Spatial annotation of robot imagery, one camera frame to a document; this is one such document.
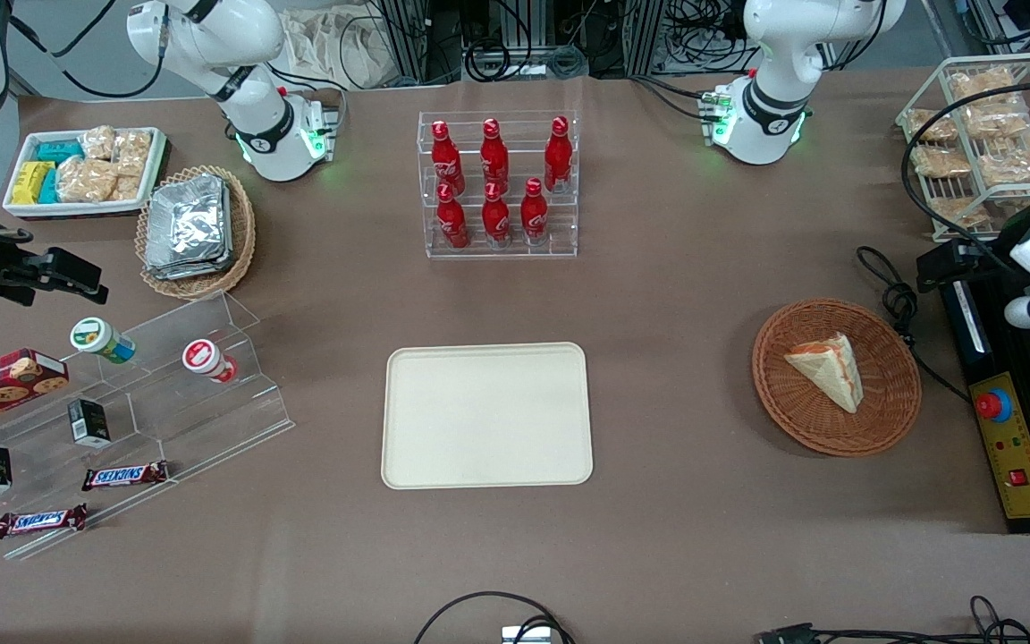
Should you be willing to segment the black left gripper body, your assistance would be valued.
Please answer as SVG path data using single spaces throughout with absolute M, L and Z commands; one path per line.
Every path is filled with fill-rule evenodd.
M 964 280 L 970 282 L 1002 280 L 1009 284 L 1029 285 L 1030 273 L 1010 256 L 1016 247 L 1017 241 L 1012 240 L 969 243 L 967 257 L 972 261 L 972 266 Z

